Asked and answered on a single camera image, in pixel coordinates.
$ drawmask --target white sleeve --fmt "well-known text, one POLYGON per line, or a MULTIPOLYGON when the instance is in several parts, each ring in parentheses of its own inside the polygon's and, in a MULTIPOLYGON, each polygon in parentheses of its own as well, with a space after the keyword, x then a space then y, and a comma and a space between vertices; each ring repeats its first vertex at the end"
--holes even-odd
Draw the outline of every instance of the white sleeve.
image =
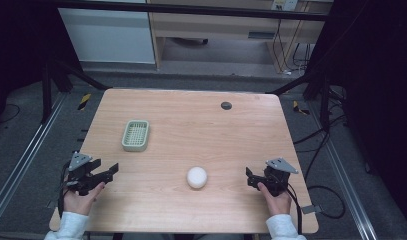
POLYGON ((50 231, 45 236, 45 240, 65 239, 77 240, 82 239, 85 232, 85 226, 88 222, 88 216, 77 213, 63 212, 60 221, 59 231, 50 231))
POLYGON ((272 240, 304 240, 304 236, 297 233, 296 228, 288 214, 278 214, 266 221, 272 240))

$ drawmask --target white cabinet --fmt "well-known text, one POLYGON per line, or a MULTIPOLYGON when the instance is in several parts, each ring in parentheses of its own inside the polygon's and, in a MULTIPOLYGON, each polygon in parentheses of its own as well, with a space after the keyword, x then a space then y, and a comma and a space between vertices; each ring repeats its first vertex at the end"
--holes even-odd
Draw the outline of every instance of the white cabinet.
POLYGON ((147 13, 62 8, 59 12, 81 62, 155 64, 147 13))

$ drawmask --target plastic basket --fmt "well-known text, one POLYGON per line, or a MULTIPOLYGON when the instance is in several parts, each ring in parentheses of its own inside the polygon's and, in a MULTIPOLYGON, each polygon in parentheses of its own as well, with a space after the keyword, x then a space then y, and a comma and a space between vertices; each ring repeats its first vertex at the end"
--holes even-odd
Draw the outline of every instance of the plastic basket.
POLYGON ((149 122, 145 120, 131 120, 125 127, 122 146, 128 152, 142 152, 147 148, 149 122))

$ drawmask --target white ball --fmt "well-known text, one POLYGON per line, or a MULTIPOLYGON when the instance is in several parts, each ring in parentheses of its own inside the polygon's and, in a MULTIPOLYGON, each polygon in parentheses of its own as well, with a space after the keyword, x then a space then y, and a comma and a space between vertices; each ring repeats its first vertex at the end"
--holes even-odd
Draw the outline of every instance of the white ball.
POLYGON ((193 167, 187 174, 188 185, 192 188, 202 188, 207 182, 206 171, 201 167, 193 167))

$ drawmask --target hand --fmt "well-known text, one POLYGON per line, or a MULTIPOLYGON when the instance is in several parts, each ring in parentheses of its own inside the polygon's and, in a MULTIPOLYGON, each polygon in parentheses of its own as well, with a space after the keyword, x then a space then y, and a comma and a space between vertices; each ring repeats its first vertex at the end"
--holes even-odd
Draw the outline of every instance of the hand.
POLYGON ((80 196, 73 191, 68 191, 64 197, 64 211, 88 216, 93 202, 97 200, 96 197, 103 188, 104 182, 101 182, 93 190, 89 191, 86 196, 80 196))
POLYGON ((291 197, 287 192, 283 192, 277 197, 274 197, 263 183, 258 183, 257 186, 265 197, 269 213, 272 216, 278 214, 290 214, 291 197))

